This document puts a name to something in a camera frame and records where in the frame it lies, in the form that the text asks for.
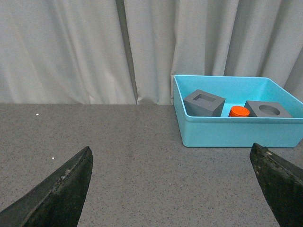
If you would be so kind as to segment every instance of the curtain fold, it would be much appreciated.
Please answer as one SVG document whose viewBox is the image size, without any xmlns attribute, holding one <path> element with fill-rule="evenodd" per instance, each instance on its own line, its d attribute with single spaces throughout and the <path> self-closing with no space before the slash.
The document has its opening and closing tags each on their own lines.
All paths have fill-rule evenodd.
<svg viewBox="0 0 303 227">
<path fill-rule="evenodd" d="M 303 1 L 0 0 L 0 102 L 171 104 L 173 76 L 268 77 L 303 100 Z"/>
</svg>

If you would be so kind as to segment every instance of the gray square block with square hole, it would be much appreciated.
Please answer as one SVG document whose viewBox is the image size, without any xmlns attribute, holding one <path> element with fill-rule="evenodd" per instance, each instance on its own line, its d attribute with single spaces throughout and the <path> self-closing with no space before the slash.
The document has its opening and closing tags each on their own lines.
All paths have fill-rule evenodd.
<svg viewBox="0 0 303 227">
<path fill-rule="evenodd" d="M 225 98 L 196 90 L 183 99 L 186 112 L 190 116 L 220 117 Z"/>
<path fill-rule="evenodd" d="M 277 102 L 246 101 L 244 107 L 249 109 L 250 117 L 292 117 Z"/>
</svg>

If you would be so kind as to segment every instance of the orange cylinder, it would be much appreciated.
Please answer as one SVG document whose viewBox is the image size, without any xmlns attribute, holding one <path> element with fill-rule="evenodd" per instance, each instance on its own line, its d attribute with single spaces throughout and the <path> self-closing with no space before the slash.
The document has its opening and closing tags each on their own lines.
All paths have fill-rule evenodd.
<svg viewBox="0 0 303 227">
<path fill-rule="evenodd" d="M 229 112 L 229 117 L 249 117 L 250 111 L 239 105 L 234 105 Z"/>
</svg>

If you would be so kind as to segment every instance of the light blue plastic bin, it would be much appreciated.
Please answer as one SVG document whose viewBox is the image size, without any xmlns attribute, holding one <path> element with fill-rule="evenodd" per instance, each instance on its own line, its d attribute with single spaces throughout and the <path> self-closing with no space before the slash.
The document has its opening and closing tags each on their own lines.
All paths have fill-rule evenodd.
<svg viewBox="0 0 303 227">
<path fill-rule="evenodd" d="M 186 147 L 293 148 L 303 138 L 303 103 L 268 78 L 176 75 L 174 106 Z M 226 99 L 221 117 L 186 113 L 183 98 L 200 89 Z M 279 102 L 292 118 L 228 117 L 247 100 Z"/>
</svg>

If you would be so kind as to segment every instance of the table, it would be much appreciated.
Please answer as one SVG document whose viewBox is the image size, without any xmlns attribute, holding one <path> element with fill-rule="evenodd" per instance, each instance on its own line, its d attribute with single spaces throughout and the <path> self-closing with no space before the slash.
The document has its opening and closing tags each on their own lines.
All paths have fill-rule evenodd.
<svg viewBox="0 0 303 227">
<path fill-rule="evenodd" d="M 85 146 L 78 227 L 279 226 L 250 148 L 186 148 L 170 105 L 0 104 L 0 210 Z M 303 168 L 303 141 L 271 151 Z"/>
</svg>

